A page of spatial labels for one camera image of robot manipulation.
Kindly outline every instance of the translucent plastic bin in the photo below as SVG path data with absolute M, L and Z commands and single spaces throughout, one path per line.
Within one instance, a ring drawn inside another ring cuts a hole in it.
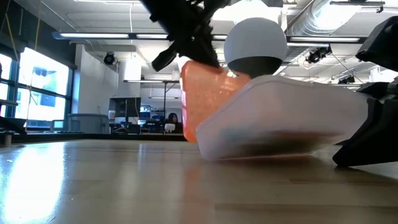
M 251 79 L 229 77 L 224 69 L 189 61 L 182 67 L 182 119 L 185 138 L 196 142 L 197 126 Z
M 368 116 L 368 96 L 283 77 L 253 79 L 197 128 L 211 161 L 306 154 L 349 139 Z

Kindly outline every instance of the window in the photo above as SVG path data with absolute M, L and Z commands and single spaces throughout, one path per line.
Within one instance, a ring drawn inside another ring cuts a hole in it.
M 25 48 L 21 54 L 19 83 L 30 85 L 61 95 L 67 94 L 69 68 L 32 49 Z
M 6 84 L 0 83 L 0 99 L 6 100 L 8 95 L 8 86 Z M 6 116 L 6 106 L 1 106 L 0 116 Z
M 6 80 L 10 79 L 11 62 L 11 58 L 0 54 L 0 63 L 2 66 L 1 78 Z
M 19 88 L 17 96 L 18 106 L 16 118 L 26 119 L 28 115 L 29 90 Z M 32 91 L 30 100 L 28 127 L 47 128 L 52 120 L 64 119 L 65 99 Z

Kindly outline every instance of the ceiling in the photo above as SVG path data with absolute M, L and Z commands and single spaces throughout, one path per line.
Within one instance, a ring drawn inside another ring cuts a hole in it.
M 130 5 L 103 4 L 102 2 L 75 2 L 74 0 L 15 0 L 25 7 L 31 13 L 41 18 L 62 32 L 130 32 L 130 17 L 133 32 L 164 33 L 163 29 L 149 20 L 149 14 L 142 4 Z M 287 13 L 287 22 L 289 23 L 309 2 L 310 0 L 296 0 L 297 7 L 289 9 Z M 367 36 L 380 22 L 391 16 L 398 16 L 398 1 L 387 0 L 385 11 L 377 14 L 376 7 L 363 7 L 346 24 L 334 31 L 332 35 L 353 35 Z M 212 21 L 214 34 L 228 34 L 234 26 L 233 21 Z M 100 45 L 135 45 L 142 54 L 144 60 L 150 62 L 155 59 L 157 54 L 165 50 L 169 43 L 160 40 L 102 40 L 92 41 L 92 44 Z M 214 48 L 220 54 L 223 53 L 223 42 L 213 42 Z M 338 75 L 346 68 L 355 68 L 355 72 L 361 81 L 367 81 L 367 70 L 373 67 L 373 64 L 361 62 L 355 59 L 354 55 L 360 48 L 360 45 L 345 44 L 331 45 L 334 55 L 327 57 L 321 63 L 308 69 L 304 62 L 305 52 L 301 57 L 296 58 L 291 67 L 287 67 L 283 74 L 286 77 L 296 78 L 303 81 L 328 82 L 330 77 Z M 168 73 L 176 69 L 176 64 L 171 64 L 171 68 L 166 68 L 160 73 Z

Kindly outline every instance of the ventilation duct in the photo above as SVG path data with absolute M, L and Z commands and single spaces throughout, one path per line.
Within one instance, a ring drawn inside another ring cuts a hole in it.
M 361 9 L 361 6 L 331 5 L 332 0 L 314 0 L 287 30 L 287 35 L 330 35 Z

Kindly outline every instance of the person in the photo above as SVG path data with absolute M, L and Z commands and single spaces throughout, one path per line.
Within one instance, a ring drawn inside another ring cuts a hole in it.
M 178 122 L 178 116 L 176 113 L 170 113 L 167 117 L 166 124 L 174 124 L 175 129 L 172 133 L 182 133 L 182 124 Z

